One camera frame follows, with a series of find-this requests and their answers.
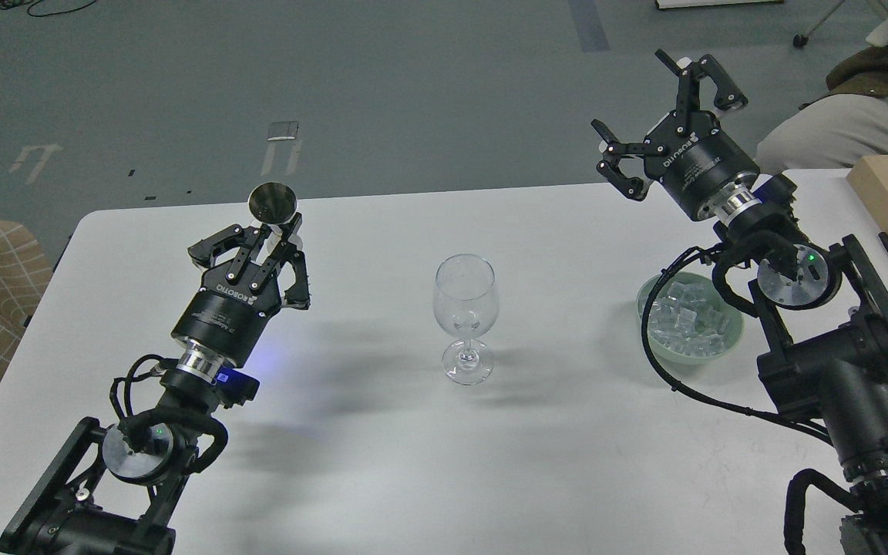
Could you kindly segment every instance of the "chair leg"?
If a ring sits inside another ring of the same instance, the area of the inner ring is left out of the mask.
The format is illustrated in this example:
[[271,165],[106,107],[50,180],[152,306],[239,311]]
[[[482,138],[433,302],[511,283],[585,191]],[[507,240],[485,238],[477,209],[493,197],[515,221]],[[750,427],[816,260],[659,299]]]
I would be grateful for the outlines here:
[[827,21],[831,14],[834,14],[836,10],[842,7],[842,4],[845,4],[845,0],[836,0],[835,5],[831,7],[824,15],[821,15],[821,19],[818,20],[816,24],[810,29],[807,29],[806,32],[803,32],[802,35],[794,35],[793,36],[793,45],[797,47],[797,49],[803,49],[804,45],[807,45],[808,39],[810,39],[810,35],[814,34],[814,31],[817,31],[818,27],[821,27],[821,24],[824,21]]

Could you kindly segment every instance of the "gray pants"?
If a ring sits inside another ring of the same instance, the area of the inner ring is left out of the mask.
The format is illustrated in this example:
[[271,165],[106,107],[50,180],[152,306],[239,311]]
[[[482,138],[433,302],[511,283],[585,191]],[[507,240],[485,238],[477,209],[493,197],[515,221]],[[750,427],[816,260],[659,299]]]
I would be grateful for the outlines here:
[[888,154],[888,98],[832,95],[780,123],[755,152],[763,173],[792,168],[850,168]]

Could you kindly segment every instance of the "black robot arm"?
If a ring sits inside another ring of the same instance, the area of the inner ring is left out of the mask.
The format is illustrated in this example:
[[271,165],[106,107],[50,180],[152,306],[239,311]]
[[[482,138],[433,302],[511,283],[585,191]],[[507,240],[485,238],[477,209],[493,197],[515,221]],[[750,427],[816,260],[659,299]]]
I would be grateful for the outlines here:
[[[212,418],[219,406],[230,408],[253,400],[258,382],[238,372],[265,325],[283,307],[310,306],[307,266],[296,246],[301,215],[296,197],[280,183],[264,183],[250,196],[250,210],[261,226],[233,225],[188,249],[205,268],[201,287],[173,327],[183,346],[179,358],[146,355],[126,377],[114,380],[109,394],[119,421],[102,428],[84,418],[61,447],[42,478],[0,537],[0,551],[24,555],[167,555],[175,531],[170,517],[190,475],[214,463],[228,442],[225,426]],[[276,243],[264,261],[258,254],[267,239]],[[218,257],[236,251],[230,260]],[[279,291],[279,271],[294,268],[295,282]],[[155,361],[136,375],[144,362]],[[133,413],[130,387],[161,377],[162,397],[155,407]],[[124,410],[116,387],[124,387]],[[210,436],[203,452],[197,440]],[[74,476],[94,449],[87,470]],[[149,506],[138,519],[107,513],[95,503],[95,489],[110,473],[149,493]]]
[[[769,352],[758,357],[758,369],[778,413],[711,399],[669,375],[649,350],[649,300],[641,326],[646,355],[675,391],[807,432],[835,447],[850,492],[813,470],[797,475],[785,516],[790,553],[804,552],[803,495],[814,485],[856,512],[843,521],[846,555],[888,555],[888,292],[854,236],[825,250],[800,231],[792,212],[796,186],[784,176],[753,190],[758,167],[722,133],[718,117],[700,109],[698,81],[706,76],[718,84],[716,108],[746,102],[715,59],[704,56],[680,67],[661,52],[657,57],[680,79],[676,108],[642,145],[621,143],[605,124],[592,122],[607,144],[598,171],[628,199],[642,200],[644,181],[619,172],[621,158],[642,158],[646,177],[658,180],[691,220],[718,218],[718,245],[688,249],[664,271],[651,297],[693,260],[715,264],[712,280],[722,298],[762,323]],[[757,277],[747,300],[728,286],[725,275],[752,264]],[[794,343],[779,309],[818,308],[834,298],[843,280],[859,296],[849,322]],[[823,419],[824,425],[813,419]]]

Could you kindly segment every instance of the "black cord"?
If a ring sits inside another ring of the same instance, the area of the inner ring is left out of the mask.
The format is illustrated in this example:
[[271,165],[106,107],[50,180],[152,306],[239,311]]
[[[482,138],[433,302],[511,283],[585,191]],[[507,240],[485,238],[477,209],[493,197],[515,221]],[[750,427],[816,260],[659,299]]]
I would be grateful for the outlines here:
[[656,356],[653,355],[653,351],[651,347],[649,347],[649,313],[652,312],[653,309],[653,301],[656,300],[657,295],[660,294],[660,291],[663,291],[664,285],[667,284],[677,274],[678,271],[683,270],[684,267],[687,267],[689,264],[698,261],[705,260],[714,260],[719,253],[723,250],[722,244],[715,245],[711,247],[711,249],[701,249],[701,247],[691,247],[687,249],[681,256],[677,257],[669,267],[664,268],[658,280],[656,280],[656,284],[653,284],[653,288],[649,291],[649,295],[646,298],[646,305],[642,308],[642,319],[641,319],[641,334],[642,334],[642,348],[646,354],[646,359],[651,363],[653,369],[656,370],[657,375],[659,375],[663,382],[667,382],[672,391],[680,392],[681,394],[694,399],[695,401],[700,401],[701,403],[705,403],[706,405],[711,405],[712,407],[719,407],[720,409],[725,409],[727,411],[731,411],[733,413],[738,413],[741,415],[750,415],[751,417],[756,417],[758,419],[764,419],[766,422],[771,422],[772,424],[776,424],[778,426],[785,426],[785,428],[794,429],[797,432],[806,433],[806,435],[811,436],[812,438],[821,439],[822,442],[828,443],[829,446],[832,445],[831,438],[828,436],[827,429],[824,428],[823,425],[815,424],[814,422],[804,421],[804,422],[794,422],[791,419],[783,418],[781,415],[775,413],[769,413],[765,411],[757,411],[755,409],[749,407],[742,407],[733,403],[726,403],[725,401],[719,401],[715,398],[708,397],[704,393],[700,393],[700,391],[695,390],[694,388],[685,385],[681,380],[676,379],[670,372],[667,372],[666,368],[663,368],[663,365],[660,365],[660,362],[657,361]]
[[65,10],[63,12],[50,12],[49,14],[35,14],[29,10],[32,10],[32,8],[34,8],[34,6],[36,6],[37,4],[43,3],[43,0],[35,0],[32,4],[29,4],[29,7],[25,10],[25,13],[32,15],[32,17],[35,17],[35,18],[48,18],[48,17],[50,17],[50,15],[73,14],[74,12],[81,11],[81,10],[87,8],[88,6],[91,6],[91,4],[94,4],[95,2],[98,2],[98,0],[91,0],[91,2],[88,2],[84,6],[74,8],[73,10]]
[[134,363],[133,367],[129,369],[129,372],[127,373],[126,378],[124,379],[124,382],[126,382],[126,385],[123,386],[123,404],[126,405],[127,417],[133,417],[133,415],[134,415],[133,414],[133,390],[131,390],[131,388],[133,387],[133,383],[141,382],[142,380],[152,376],[152,373],[146,373],[145,375],[141,375],[139,377],[136,377],[136,375],[135,375],[136,370],[139,369],[139,366],[142,366],[143,363],[147,362],[147,361],[162,362],[163,356],[159,356],[159,355],[140,356],[138,361],[136,361]]
[[[141,382],[142,380],[149,379],[155,375],[154,372],[146,372],[145,375],[141,376],[135,375],[139,370],[139,366],[142,366],[143,363],[147,361],[165,362],[172,361],[172,358],[164,358],[159,355],[141,356],[138,361],[133,363],[133,367],[129,369],[126,377],[120,376],[112,380],[112,388],[109,389],[109,401],[112,403],[112,408],[116,411],[117,417],[119,417],[119,422],[126,419],[126,414],[133,415],[133,393],[131,392],[133,383]],[[124,404],[126,404],[126,410],[124,411],[123,407],[119,404],[119,383],[126,384],[123,386],[123,401]]]
[[788,555],[805,555],[804,548],[804,508],[807,501],[804,495],[807,488],[814,486],[846,509],[857,513],[863,509],[863,501],[846,491],[830,478],[817,470],[808,468],[797,472],[786,487],[786,507],[783,510],[783,546]]

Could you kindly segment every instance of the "wine glass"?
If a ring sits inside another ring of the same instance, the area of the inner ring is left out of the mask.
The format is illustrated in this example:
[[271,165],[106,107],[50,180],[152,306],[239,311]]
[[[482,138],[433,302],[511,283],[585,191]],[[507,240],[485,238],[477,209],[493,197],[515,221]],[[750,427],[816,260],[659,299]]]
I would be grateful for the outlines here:
[[458,338],[444,351],[444,372],[452,382],[475,385],[493,371],[493,352],[478,340],[500,315],[496,272],[489,261],[471,254],[449,257],[437,267],[434,317]]

